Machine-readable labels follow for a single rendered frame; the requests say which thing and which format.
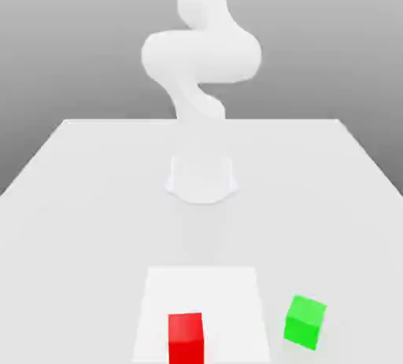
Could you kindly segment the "small red cube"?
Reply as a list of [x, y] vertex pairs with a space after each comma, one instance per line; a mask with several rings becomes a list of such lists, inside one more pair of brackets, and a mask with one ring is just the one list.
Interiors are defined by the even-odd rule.
[[201, 313], [168, 316], [168, 364], [204, 364], [205, 341]]

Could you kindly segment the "small green cube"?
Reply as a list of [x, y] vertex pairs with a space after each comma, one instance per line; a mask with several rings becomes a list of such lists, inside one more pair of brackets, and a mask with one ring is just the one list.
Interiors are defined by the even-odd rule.
[[315, 351], [327, 305], [296, 295], [287, 311], [283, 337]]

